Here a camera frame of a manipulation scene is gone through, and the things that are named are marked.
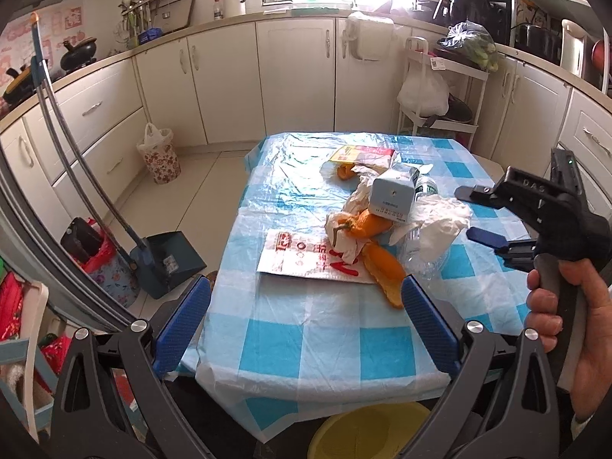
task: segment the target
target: blue gripper pad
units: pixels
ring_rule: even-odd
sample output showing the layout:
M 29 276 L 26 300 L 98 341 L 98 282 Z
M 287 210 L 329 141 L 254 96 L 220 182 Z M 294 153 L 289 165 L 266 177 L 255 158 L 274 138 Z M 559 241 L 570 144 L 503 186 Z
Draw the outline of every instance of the blue gripper pad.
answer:
M 161 378 L 174 371 L 210 305 L 210 283 L 201 277 L 185 296 L 155 342 L 152 367 Z
M 402 283 L 402 303 L 438 370 L 457 376 L 459 342 L 412 275 Z
M 482 228 L 469 228 L 466 231 L 466 237 L 471 242 L 476 242 L 495 250 L 508 246 L 508 240 L 501 234 L 491 233 L 491 231 L 483 230 Z

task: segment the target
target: dustpan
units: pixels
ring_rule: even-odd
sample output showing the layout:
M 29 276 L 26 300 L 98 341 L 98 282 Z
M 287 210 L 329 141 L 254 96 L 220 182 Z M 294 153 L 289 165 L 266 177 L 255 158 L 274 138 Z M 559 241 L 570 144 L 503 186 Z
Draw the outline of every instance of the dustpan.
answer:
M 42 56 L 38 22 L 38 15 L 36 12 L 33 12 L 30 18 L 30 23 L 32 25 L 32 38 L 35 55 L 32 57 L 30 69 L 32 71 L 34 86 L 36 87 L 36 94 L 38 96 L 39 105 L 41 106 L 43 118 L 45 119 L 45 124 L 47 124 L 47 129 L 51 136 L 51 140 L 53 141 L 55 150 L 57 151 L 63 168 L 66 170 L 66 173 L 75 187 L 78 196 L 81 198 L 81 200 L 83 200 L 83 203 L 85 203 L 88 211 L 91 212 L 92 217 L 108 235 L 112 244 L 117 249 L 117 252 L 135 272 L 140 283 L 140 287 L 154 299 L 159 299 L 170 290 L 189 279 L 195 273 L 204 269 L 206 264 L 181 231 L 170 231 L 169 233 L 161 233 L 142 239 L 123 219 L 123 216 L 119 213 L 117 208 L 115 208 L 112 201 L 109 199 L 108 195 L 106 195 L 105 191 L 102 189 L 98 180 L 92 173 L 87 162 L 85 162 L 85 159 L 78 148 L 77 142 L 68 129 L 68 124 L 66 123 L 66 120 L 59 108 L 55 93 L 51 87 L 51 78 L 49 76 L 47 64 L 43 60 Z M 136 247 L 134 247 L 130 254 L 128 254 L 125 249 L 119 245 L 119 242 L 116 240 L 108 226 L 106 226 L 102 220 L 102 217 L 98 214 L 83 190 L 80 182 L 76 178 L 70 162 L 68 161 L 65 153 L 63 153 L 63 148 L 60 144 L 59 137 L 57 137 L 57 133 L 53 127 L 53 122 L 51 121 L 51 116 L 49 114 L 47 102 L 45 101 L 43 89 L 47 92 L 49 103 L 51 104 L 51 108 L 57 117 L 57 121 L 63 135 L 68 142 L 68 146 L 81 164 L 83 172 L 91 181 L 91 184 L 98 195 L 100 195 L 109 211 L 111 211 L 115 219 L 117 219 L 119 224 L 125 229 L 127 234 L 129 234 L 130 238 L 132 238 L 132 240 L 134 240 L 136 243 Z

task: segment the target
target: plastic bottle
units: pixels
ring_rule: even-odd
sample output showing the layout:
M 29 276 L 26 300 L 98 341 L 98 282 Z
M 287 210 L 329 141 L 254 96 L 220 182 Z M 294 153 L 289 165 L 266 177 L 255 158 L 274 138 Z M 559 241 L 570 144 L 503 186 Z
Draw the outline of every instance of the plastic bottle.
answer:
M 220 21 L 223 18 L 223 7 L 219 0 L 215 0 L 212 5 L 212 15 L 216 21 Z

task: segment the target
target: plastic table cover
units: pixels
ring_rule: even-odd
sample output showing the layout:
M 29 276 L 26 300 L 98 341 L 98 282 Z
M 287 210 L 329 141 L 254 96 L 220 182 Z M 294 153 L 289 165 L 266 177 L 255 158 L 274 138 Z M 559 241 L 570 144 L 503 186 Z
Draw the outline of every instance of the plastic table cover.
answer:
M 201 335 L 182 366 L 245 429 L 266 442 L 290 424 L 380 402 L 437 397 L 448 376 L 437 371 L 408 315 L 377 285 L 257 273 L 270 229 L 313 233 L 342 208 L 357 178 L 342 182 L 327 163 L 344 144 L 387 146 L 402 162 L 431 163 L 442 196 L 460 185 L 493 182 L 454 140 L 369 133 L 285 133 L 246 157 L 241 199 Z M 506 209 L 473 205 L 472 225 L 508 239 L 528 238 Z M 465 319 L 519 334 L 527 314 L 526 274 L 507 269 L 467 240 L 451 245 L 429 294 Z

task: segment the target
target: hand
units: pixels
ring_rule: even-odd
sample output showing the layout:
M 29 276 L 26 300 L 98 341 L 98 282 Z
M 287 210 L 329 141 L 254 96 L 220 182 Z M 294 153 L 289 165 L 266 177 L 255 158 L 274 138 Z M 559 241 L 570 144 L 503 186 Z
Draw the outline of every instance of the hand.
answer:
M 579 262 L 559 261 L 559 271 L 571 285 L 580 285 L 586 297 L 588 313 L 584 344 L 571 389 L 571 405 L 579 421 L 595 413 L 612 383 L 612 301 L 608 288 L 589 259 Z M 557 345 L 556 335 L 562 320 L 556 316 L 557 296 L 539 288 L 540 275 L 533 270 L 527 276 L 527 307 L 531 312 L 525 326 L 540 333 L 544 349 Z

